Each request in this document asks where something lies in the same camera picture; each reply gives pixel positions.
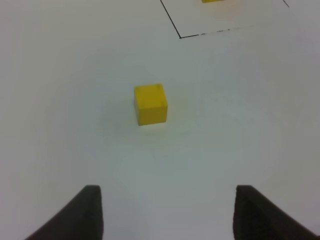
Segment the yellow object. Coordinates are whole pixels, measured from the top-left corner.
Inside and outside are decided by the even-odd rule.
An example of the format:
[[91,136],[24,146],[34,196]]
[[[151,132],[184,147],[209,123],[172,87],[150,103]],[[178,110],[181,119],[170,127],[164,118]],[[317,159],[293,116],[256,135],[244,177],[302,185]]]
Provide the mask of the yellow object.
[[212,3],[212,2],[217,2],[217,1],[223,1],[223,0],[202,0],[202,2],[205,3]]
[[168,103],[162,84],[136,86],[134,107],[139,126],[167,121]]

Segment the yellow block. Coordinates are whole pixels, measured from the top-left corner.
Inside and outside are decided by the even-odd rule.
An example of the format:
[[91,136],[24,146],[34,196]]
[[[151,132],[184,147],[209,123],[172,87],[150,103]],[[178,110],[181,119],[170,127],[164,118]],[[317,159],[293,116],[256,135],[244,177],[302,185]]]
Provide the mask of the yellow block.
[[223,1],[223,0],[202,0],[202,2],[205,3],[212,3],[212,2],[217,2],[217,1]]
[[167,121],[168,103],[162,84],[136,86],[134,107],[139,126]]

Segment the yellow cube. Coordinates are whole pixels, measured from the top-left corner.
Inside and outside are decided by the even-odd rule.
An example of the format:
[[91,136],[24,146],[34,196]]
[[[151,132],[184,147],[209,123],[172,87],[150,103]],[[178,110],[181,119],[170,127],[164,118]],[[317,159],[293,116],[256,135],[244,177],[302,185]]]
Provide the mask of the yellow cube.
[[223,0],[202,0],[202,2],[205,3],[212,3],[212,2],[217,2],[217,1],[223,1]]
[[168,103],[162,84],[136,86],[134,107],[139,126],[166,122]]

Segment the black line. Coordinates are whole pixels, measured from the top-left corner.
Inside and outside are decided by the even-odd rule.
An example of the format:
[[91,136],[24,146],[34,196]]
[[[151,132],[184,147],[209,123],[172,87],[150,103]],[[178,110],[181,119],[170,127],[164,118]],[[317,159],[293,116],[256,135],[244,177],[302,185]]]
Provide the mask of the black line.
[[287,5],[288,8],[290,8],[288,3],[285,0],[282,0],[282,1],[285,3],[285,5]]
[[182,36],[182,37],[180,37],[180,39],[186,39],[186,38],[191,38],[191,37],[196,37],[196,36],[199,36],[199,34],[190,35],[190,36]]
[[182,39],[182,37],[180,36],[180,33],[178,32],[178,29],[176,28],[176,25],[174,24],[174,21],[172,21],[172,19],[171,19],[170,15],[169,15],[169,13],[168,13],[168,11],[167,11],[164,3],[162,2],[162,0],[160,0],[160,2],[161,2],[161,4],[162,4],[162,6],[163,6],[163,8],[164,8],[164,10],[165,10],[165,12],[166,12],[166,14],[168,15],[168,17],[169,17],[169,19],[170,19],[170,21],[171,21],[171,23],[172,23],[172,25],[173,25],[176,33],[178,34],[179,38]]

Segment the white table surface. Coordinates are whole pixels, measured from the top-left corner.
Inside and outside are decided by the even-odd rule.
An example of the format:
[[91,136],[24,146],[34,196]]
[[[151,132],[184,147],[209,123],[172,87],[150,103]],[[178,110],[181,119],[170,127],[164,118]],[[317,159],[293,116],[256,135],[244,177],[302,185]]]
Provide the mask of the white table surface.
[[[319,4],[287,2],[276,25],[179,39],[159,0],[2,1],[0,238],[88,184],[106,240],[231,240],[239,184],[319,234]],[[151,83],[168,120],[139,127]]]

